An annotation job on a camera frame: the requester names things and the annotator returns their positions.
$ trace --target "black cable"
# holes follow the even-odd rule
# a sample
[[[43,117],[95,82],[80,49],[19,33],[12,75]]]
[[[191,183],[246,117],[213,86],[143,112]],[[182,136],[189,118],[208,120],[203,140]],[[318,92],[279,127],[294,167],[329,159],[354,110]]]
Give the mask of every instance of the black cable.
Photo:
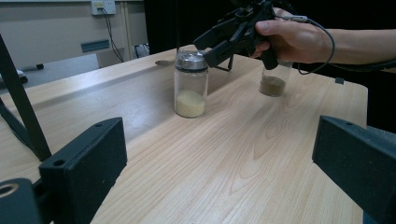
[[[299,73],[300,73],[301,75],[308,75],[308,74],[310,74],[310,73],[315,73],[315,72],[317,72],[319,69],[321,69],[322,67],[326,66],[326,65],[330,62],[330,60],[332,59],[332,56],[334,55],[334,52],[335,52],[335,42],[334,42],[334,38],[332,38],[332,35],[329,33],[329,31],[327,31],[323,26],[321,26],[319,23],[317,23],[317,22],[315,22],[315,21],[313,21],[313,20],[311,20],[311,19],[308,19],[308,22],[311,23],[311,24],[313,24],[313,25],[315,25],[315,26],[317,26],[317,27],[320,28],[322,31],[324,31],[324,33],[326,33],[326,35],[329,36],[330,40],[332,41],[332,53],[330,53],[329,59],[328,59],[324,64],[322,64],[321,66],[319,66],[319,67],[317,67],[316,69],[312,70],[311,72],[302,73],[301,70],[300,70],[300,64],[298,63],[298,71],[299,71]]]
[[[105,10],[104,8],[99,7],[98,9],[101,10],[102,13],[103,13],[104,16],[105,16],[106,25],[107,25],[107,30],[108,30],[108,34],[109,34],[109,36],[110,36],[111,48],[113,48],[114,53],[115,53],[116,56],[120,59],[120,61],[123,63],[124,60],[122,59],[122,56],[121,56],[121,54],[120,54],[120,51],[119,51],[119,49],[117,48],[116,43],[114,43],[114,41],[113,41],[113,34],[112,34],[112,32],[111,32],[110,18],[108,17],[108,14],[107,14],[107,12],[106,12],[106,10]]]
[[[382,71],[396,67],[396,60],[391,60],[384,63],[369,63],[369,64],[340,64],[331,63],[332,66],[341,68],[350,72],[375,72]]]

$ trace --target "finger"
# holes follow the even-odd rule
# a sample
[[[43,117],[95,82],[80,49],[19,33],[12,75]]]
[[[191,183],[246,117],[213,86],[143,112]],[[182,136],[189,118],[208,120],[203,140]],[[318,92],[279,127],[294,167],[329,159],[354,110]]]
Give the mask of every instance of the finger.
[[[270,48],[270,42],[269,41],[262,41],[256,46],[256,51],[263,51],[263,50],[268,50]]]
[[[262,55],[262,52],[261,52],[261,51],[254,51],[254,53],[253,53],[252,55],[250,55],[249,57],[250,57],[250,58],[257,58],[257,57],[259,57],[260,55]]]
[[[280,7],[274,7],[274,12],[277,16],[291,16],[292,14]]]
[[[287,35],[293,32],[294,21],[258,21],[255,28],[260,35]]]

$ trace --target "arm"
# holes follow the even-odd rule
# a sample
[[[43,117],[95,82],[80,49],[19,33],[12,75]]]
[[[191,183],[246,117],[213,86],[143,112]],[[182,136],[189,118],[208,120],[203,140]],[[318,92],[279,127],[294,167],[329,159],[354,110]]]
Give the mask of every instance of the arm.
[[[279,10],[276,14],[285,15]],[[330,38],[320,28],[295,21],[259,21],[256,30],[268,35],[280,60],[297,63],[324,63],[332,51]],[[366,64],[396,59],[396,30],[328,29],[335,42],[331,63]],[[270,46],[261,42],[251,57],[257,57]]]

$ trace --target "floor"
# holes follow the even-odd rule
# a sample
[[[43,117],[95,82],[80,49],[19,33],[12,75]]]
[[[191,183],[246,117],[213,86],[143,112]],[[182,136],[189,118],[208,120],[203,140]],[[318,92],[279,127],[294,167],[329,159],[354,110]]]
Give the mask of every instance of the floor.
[[[139,45],[133,49],[133,53],[133,59],[145,57],[149,55],[149,48],[145,45]],[[37,69],[36,66],[17,68],[22,71],[23,75],[28,79],[28,81],[23,84],[24,88],[99,69],[96,54],[61,60],[58,62],[44,63],[43,65],[43,69]],[[0,94],[7,92],[7,87],[0,78]]]

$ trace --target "screw hole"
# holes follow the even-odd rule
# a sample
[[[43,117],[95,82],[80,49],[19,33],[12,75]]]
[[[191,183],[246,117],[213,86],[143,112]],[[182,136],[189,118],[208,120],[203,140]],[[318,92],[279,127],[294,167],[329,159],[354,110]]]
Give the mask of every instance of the screw hole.
[[[64,161],[63,161],[63,160],[55,161],[55,162],[53,163],[54,166],[61,166],[61,165],[63,165],[63,164],[64,164]]]
[[[18,189],[19,185],[12,183],[12,184],[6,184],[4,186],[0,186],[0,198],[4,198],[13,192],[15,192]]]

